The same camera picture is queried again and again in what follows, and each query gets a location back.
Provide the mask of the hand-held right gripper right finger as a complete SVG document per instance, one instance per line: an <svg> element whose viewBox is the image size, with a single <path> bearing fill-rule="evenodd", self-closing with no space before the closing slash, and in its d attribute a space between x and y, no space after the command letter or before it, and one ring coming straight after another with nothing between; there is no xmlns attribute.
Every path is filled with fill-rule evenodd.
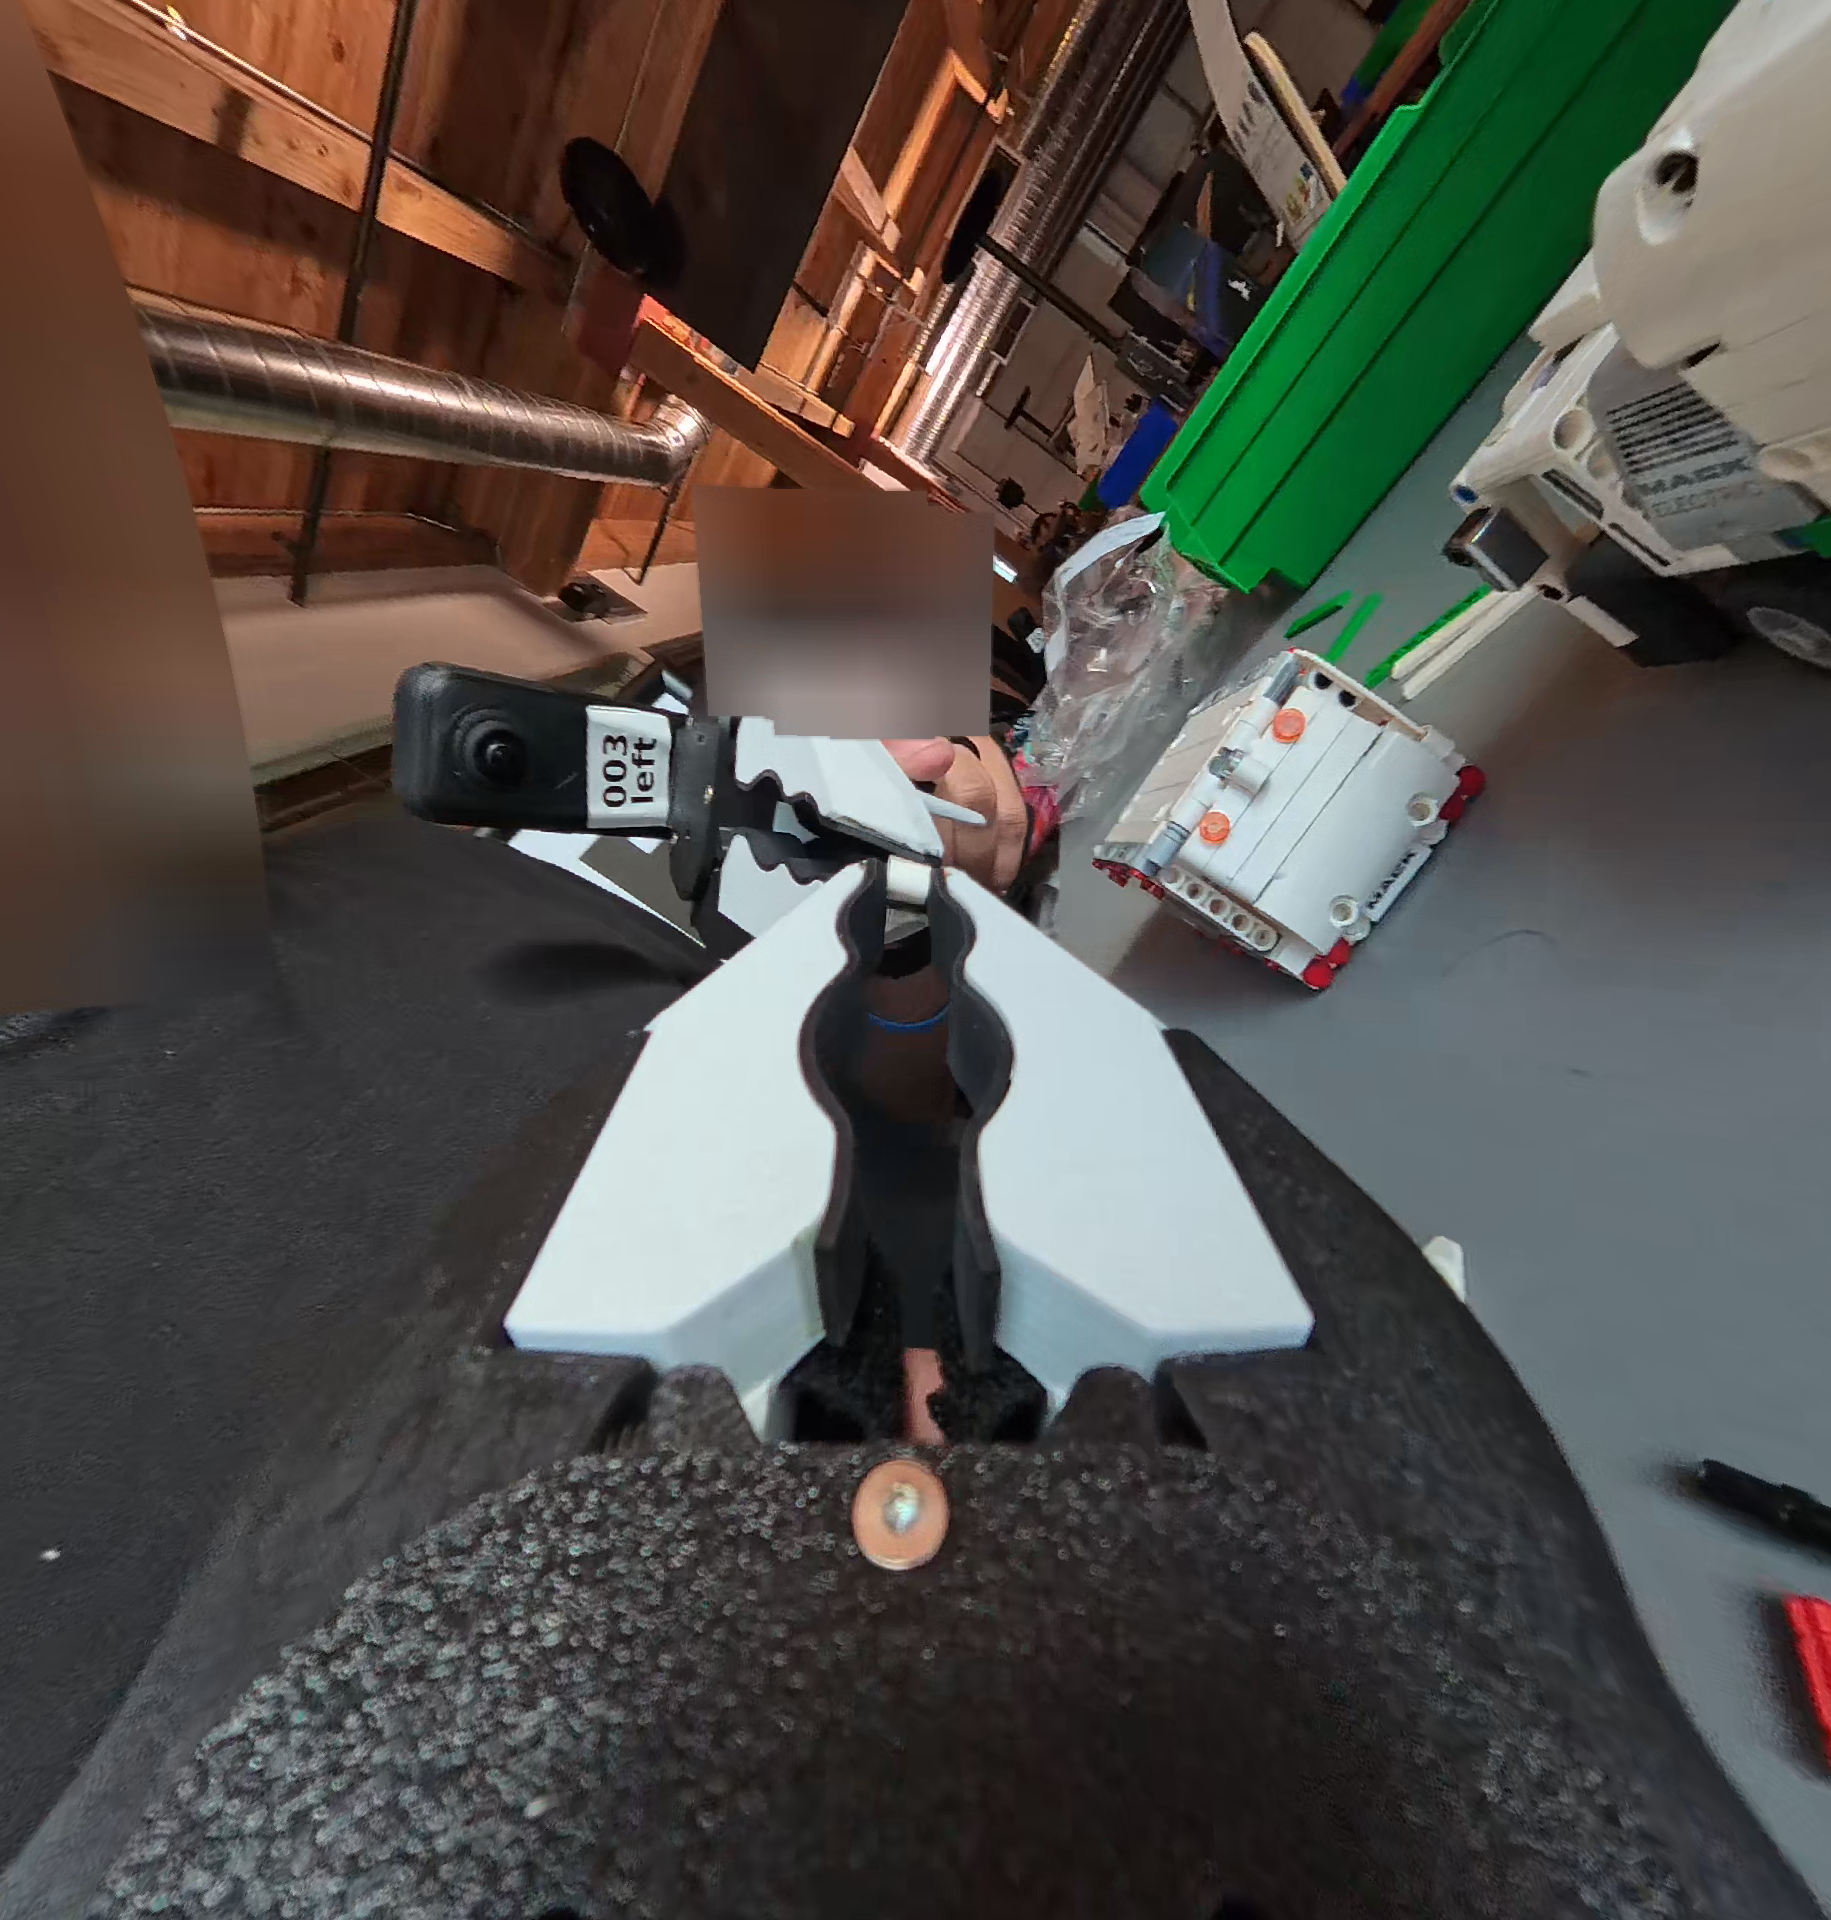
<svg viewBox="0 0 1831 1920"><path fill-rule="evenodd" d="M1313 1307L1162 1025L964 874L933 888L933 957L970 1366L1008 1357L1058 1405L1097 1368L1304 1347Z"/></svg>

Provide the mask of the white lego truck container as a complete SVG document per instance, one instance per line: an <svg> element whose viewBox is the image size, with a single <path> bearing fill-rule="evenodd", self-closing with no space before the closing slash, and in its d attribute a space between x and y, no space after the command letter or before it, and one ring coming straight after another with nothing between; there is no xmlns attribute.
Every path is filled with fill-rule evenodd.
<svg viewBox="0 0 1831 1920"><path fill-rule="evenodd" d="M1321 992L1485 784L1443 732L1290 647L1183 722L1091 863Z"/></svg>

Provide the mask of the white and green lego truck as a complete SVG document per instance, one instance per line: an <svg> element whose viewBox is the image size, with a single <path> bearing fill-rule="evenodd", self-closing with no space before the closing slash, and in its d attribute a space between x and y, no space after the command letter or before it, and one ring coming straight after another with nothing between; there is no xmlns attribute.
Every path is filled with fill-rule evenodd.
<svg viewBox="0 0 1831 1920"><path fill-rule="evenodd" d="M1446 557L1642 667L1831 678L1831 3L1728 12L1529 334Z"/></svg>

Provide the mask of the black marker pen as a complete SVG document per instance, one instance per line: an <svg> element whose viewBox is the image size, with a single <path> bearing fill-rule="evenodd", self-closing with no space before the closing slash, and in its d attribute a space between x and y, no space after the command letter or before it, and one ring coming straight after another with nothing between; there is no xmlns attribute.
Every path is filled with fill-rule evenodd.
<svg viewBox="0 0 1831 1920"><path fill-rule="evenodd" d="M1713 1458L1695 1467L1693 1481L1699 1496L1726 1513L1757 1524L1786 1543L1831 1557L1831 1505L1825 1499Z"/></svg>

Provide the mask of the white long lego beam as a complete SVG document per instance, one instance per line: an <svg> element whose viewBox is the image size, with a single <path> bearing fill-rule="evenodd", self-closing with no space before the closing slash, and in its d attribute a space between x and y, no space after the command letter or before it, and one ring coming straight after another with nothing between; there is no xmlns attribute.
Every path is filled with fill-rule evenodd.
<svg viewBox="0 0 1831 1920"><path fill-rule="evenodd" d="M1542 602L1545 596L1533 588L1493 592L1477 608L1402 659L1385 682L1388 696L1402 708L1414 706L1477 647L1502 636L1509 621Z"/></svg>

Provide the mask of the blue bin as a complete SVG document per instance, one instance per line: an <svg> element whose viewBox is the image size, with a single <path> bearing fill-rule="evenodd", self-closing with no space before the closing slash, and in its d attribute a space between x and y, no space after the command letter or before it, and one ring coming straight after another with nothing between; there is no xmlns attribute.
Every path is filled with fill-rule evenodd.
<svg viewBox="0 0 1831 1920"><path fill-rule="evenodd" d="M1153 397L1123 423L1121 444L1097 482L1097 498L1110 523L1142 509L1144 489L1175 441L1179 424L1177 411Z"/></svg>

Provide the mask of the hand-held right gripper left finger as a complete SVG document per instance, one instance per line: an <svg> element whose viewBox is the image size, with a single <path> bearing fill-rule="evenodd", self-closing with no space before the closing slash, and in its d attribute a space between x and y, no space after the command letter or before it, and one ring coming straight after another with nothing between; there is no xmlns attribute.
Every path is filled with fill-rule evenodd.
<svg viewBox="0 0 1831 1920"><path fill-rule="evenodd" d="M851 865L649 1026L505 1330L525 1352L640 1357L720 1371L761 1441L864 1284L849 1118L804 1046L828 989L859 976Z"/></svg>

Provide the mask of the silver ventilation duct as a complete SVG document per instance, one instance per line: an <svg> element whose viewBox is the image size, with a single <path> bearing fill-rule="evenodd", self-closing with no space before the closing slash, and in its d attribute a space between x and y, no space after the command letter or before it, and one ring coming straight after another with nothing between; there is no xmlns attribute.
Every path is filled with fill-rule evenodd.
<svg viewBox="0 0 1831 1920"><path fill-rule="evenodd" d="M904 408L891 416L902 456L933 467L1022 293L1061 306L1093 338L1102 333L1049 277L1186 24L1179 3L1091 3L1075 12L1015 151L991 160L955 223L942 263L948 292L922 333Z"/></svg>
<svg viewBox="0 0 1831 1920"><path fill-rule="evenodd" d="M679 486L709 419L665 398L630 423L262 323L133 301L175 428L649 489Z"/></svg>

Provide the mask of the green plastic bin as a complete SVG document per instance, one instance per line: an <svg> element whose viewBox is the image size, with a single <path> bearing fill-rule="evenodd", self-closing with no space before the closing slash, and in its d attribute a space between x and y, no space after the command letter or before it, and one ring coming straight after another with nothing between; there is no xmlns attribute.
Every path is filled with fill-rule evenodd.
<svg viewBox="0 0 1831 1920"><path fill-rule="evenodd" d="M1471 5L1144 486L1173 549L1313 586L1588 252L1731 11Z"/></svg>

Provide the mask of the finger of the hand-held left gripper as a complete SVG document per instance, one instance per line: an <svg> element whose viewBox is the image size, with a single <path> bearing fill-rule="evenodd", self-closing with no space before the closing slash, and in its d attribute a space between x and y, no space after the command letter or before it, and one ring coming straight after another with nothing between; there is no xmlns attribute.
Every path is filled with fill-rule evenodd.
<svg viewBox="0 0 1831 1920"><path fill-rule="evenodd" d="M727 961L781 924L851 854L776 834L727 834L711 877L711 953Z"/></svg>
<svg viewBox="0 0 1831 1920"><path fill-rule="evenodd" d="M726 863L944 862L929 798L884 743L778 732L770 719L736 719L732 732L733 786L716 805Z"/></svg>

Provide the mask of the long green lego piece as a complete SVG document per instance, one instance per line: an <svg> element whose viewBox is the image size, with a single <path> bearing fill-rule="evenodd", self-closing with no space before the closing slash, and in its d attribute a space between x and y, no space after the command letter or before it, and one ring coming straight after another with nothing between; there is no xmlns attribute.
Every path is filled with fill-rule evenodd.
<svg viewBox="0 0 1831 1920"><path fill-rule="evenodd" d="M1443 629L1453 628L1457 620L1464 618L1470 610L1477 608L1483 599L1490 598L1493 588L1480 586L1412 635L1408 640L1399 644L1394 653L1390 653L1383 663L1368 671L1364 678L1364 685L1370 691L1379 691L1396 671L1396 667L1415 653L1426 640L1434 638Z"/></svg>

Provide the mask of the black hanging panel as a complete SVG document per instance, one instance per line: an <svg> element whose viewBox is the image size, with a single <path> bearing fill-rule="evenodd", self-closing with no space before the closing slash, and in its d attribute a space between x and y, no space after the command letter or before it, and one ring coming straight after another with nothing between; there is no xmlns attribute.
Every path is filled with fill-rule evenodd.
<svg viewBox="0 0 1831 1920"><path fill-rule="evenodd" d="M664 179L684 265L660 303L761 359L905 3L727 3Z"/></svg>

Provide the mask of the black round ceiling fixture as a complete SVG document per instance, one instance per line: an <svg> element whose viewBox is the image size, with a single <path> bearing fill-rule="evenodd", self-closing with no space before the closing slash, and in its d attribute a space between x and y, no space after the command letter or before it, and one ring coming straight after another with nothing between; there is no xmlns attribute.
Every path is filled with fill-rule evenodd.
<svg viewBox="0 0 1831 1920"><path fill-rule="evenodd" d="M687 260L682 223L619 152L577 134L562 148L557 182L575 228L615 272L655 296L679 283Z"/></svg>

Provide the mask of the clear plastic bag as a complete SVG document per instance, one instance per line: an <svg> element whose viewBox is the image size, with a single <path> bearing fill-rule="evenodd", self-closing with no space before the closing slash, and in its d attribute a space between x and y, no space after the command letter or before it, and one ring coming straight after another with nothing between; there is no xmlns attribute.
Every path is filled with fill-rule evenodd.
<svg viewBox="0 0 1831 1920"><path fill-rule="evenodd" d="M1085 541L1043 596L1046 682L1027 711L1027 772L1059 823L1099 828L1172 730L1304 589L1278 569L1229 588L1175 547L1162 513Z"/></svg>

